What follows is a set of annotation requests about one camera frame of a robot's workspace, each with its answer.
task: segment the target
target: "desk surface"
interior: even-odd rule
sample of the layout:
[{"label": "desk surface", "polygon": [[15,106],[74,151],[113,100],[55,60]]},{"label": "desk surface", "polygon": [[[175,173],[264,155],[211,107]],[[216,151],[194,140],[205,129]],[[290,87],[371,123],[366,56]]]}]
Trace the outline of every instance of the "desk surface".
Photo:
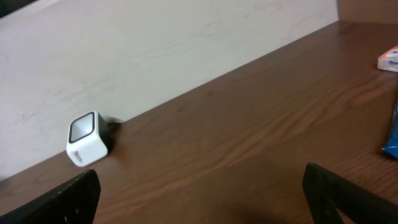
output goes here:
[{"label": "desk surface", "polygon": [[[397,44],[397,25],[336,22],[124,123],[87,167],[95,223],[308,223],[308,162],[398,202],[380,155],[398,79],[376,69]],[[61,153],[0,182],[0,213],[84,170]]]}]

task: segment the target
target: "blue package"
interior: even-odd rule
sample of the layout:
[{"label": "blue package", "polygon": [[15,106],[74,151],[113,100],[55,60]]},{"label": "blue package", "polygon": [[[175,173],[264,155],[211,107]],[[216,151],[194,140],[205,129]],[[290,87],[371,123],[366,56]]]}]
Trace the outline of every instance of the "blue package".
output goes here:
[{"label": "blue package", "polygon": [[382,150],[396,159],[398,159],[398,103],[394,108],[394,113],[392,114],[392,123],[390,129],[390,136],[388,138],[386,146]]}]

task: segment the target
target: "white wall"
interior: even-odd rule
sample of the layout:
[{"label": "white wall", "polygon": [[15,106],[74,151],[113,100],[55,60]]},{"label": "white wall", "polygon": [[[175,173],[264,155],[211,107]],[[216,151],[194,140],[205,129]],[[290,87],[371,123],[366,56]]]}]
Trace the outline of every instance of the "white wall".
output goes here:
[{"label": "white wall", "polygon": [[0,176],[338,19],[336,0],[40,0],[0,19]]}]

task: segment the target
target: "small white speaker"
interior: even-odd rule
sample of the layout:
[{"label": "small white speaker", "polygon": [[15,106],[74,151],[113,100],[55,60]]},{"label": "small white speaker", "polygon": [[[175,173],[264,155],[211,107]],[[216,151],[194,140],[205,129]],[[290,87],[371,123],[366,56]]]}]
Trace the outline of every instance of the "small white speaker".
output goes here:
[{"label": "small white speaker", "polygon": [[91,111],[69,125],[67,154],[76,166],[84,167],[108,154],[111,136],[108,124]]}]

